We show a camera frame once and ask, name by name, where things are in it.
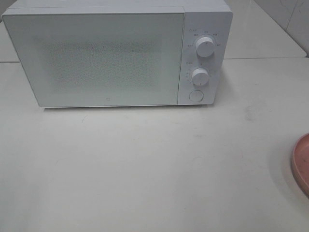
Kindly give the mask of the pink round plate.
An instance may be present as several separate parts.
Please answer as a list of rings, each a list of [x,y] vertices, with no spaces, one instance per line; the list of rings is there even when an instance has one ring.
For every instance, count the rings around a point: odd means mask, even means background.
[[[309,134],[296,142],[291,155],[291,168],[294,179],[304,194],[309,196]]]

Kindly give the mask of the white microwave door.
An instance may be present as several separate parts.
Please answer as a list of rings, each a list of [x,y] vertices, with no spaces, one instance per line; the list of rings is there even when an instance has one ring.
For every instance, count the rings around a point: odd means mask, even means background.
[[[175,105],[183,14],[6,15],[38,105]]]

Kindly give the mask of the white microwave oven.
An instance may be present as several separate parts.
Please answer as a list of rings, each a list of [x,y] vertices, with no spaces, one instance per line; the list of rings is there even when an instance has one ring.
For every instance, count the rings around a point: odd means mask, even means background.
[[[3,20],[6,15],[85,14],[183,14],[178,100],[175,105],[208,105],[214,102],[233,18],[225,1],[18,0],[7,8],[1,18]]]

